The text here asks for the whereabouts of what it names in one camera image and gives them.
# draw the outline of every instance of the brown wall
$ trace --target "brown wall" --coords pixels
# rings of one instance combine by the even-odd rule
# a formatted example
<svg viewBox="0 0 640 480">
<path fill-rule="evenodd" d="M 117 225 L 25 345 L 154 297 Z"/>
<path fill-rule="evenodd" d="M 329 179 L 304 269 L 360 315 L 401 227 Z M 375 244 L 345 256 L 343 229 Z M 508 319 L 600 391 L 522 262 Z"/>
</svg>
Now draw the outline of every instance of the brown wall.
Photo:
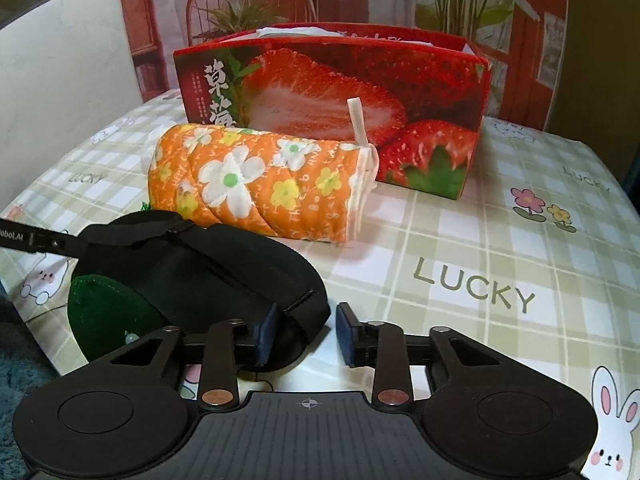
<svg viewBox="0 0 640 480">
<path fill-rule="evenodd" d="M 548 131 L 588 144 L 624 178 L 640 143 L 640 0 L 569 0 Z"/>
</svg>

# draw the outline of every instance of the gray gripper base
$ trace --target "gray gripper base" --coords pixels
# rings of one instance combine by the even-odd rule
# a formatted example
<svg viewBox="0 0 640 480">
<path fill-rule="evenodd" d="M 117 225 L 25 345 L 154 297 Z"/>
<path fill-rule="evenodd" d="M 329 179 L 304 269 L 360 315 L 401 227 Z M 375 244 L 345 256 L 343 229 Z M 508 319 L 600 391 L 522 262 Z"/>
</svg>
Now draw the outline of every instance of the gray gripper base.
<svg viewBox="0 0 640 480">
<path fill-rule="evenodd" d="M 204 416 L 176 454 L 130 478 L 473 480 L 479 477 L 460 471 L 431 450 L 408 416 L 374 410 L 362 393 L 341 392 L 255 393 L 236 412 Z M 37 473 L 32 480 L 57 479 Z"/>
</svg>

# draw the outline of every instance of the green plaid pattern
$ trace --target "green plaid pattern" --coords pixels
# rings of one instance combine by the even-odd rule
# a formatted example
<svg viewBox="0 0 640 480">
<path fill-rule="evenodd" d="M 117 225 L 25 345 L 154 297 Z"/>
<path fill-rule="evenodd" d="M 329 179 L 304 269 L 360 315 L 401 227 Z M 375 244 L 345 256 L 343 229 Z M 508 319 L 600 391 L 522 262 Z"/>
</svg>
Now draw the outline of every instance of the green plaid pattern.
<svg viewBox="0 0 640 480">
<path fill-rule="evenodd" d="M 137 108 L 113 133 L 107 128 L 97 136 L 103 140 L 70 152 L 16 198 L 22 221 L 77 233 L 139 210 L 146 201 L 143 142 L 170 121 L 185 121 L 175 93 Z M 87 175 L 93 183 L 82 182 Z M 544 201 L 542 213 L 516 204 L 512 188 Z M 547 210 L 553 205 L 566 211 L 562 218 L 569 215 L 570 224 L 558 226 Z M 543 221 L 533 221 L 533 214 Z M 612 372 L 620 397 L 640 386 L 640 221 L 613 176 L 580 142 L 486 118 L 460 200 L 379 184 L 357 241 L 345 247 L 281 241 L 318 269 L 333 307 L 348 301 L 361 319 L 388 320 L 415 334 L 450 326 L 587 398 L 601 365 Z M 70 272 L 43 306 L 21 297 L 25 275 L 41 257 L 0 256 L 0 276 L 23 319 L 66 301 Z M 85 362 L 64 308 L 30 329 L 61 373 Z M 298 366 L 268 378 L 280 390 L 369 390 L 372 371 L 345 367 L 334 331 L 326 330 Z M 414 382 L 418 396 L 428 395 L 420 369 Z M 638 452 L 635 462 L 633 478 L 640 472 Z"/>
</svg>

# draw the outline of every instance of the orange pencil roll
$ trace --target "orange pencil roll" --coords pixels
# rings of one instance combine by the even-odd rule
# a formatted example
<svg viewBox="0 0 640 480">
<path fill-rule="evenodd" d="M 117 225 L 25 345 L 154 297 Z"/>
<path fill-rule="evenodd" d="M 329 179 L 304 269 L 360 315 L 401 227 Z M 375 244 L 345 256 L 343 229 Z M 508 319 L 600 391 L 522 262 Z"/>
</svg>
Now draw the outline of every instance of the orange pencil roll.
<svg viewBox="0 0 640 480">
<path fill-rule="evenodd" d="M 349 242 L 360 229 L 378 171 L 358 110 L 350 110 L 357 131 L 353 143 L 226 126 L 172 126 L 150 162 L 151 207 L 175 211 L 202 227 L 222 222 L 267 236 Z"/>
</svg>

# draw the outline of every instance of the red cardboard box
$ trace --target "red cardboard box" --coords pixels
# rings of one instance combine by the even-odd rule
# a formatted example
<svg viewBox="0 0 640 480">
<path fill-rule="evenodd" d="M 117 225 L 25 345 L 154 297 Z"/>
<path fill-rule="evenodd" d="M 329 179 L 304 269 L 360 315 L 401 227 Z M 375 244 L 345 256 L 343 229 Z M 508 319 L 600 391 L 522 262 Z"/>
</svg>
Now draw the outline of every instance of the red cardboard box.
<svg viewBox="0 0 640 480">
<path fill-rule="evenodd" d="M 290 35 L 300 27 L 334 35 Z M 241 32 L 174 53 L 190 122 L 353 140 L 346 101 L 359 97 L 380 156 L 379 181 L 460 196 L 491 79 L 474 45 L 386 25 L 277 28 L 295 30 Z"/>
</svg>

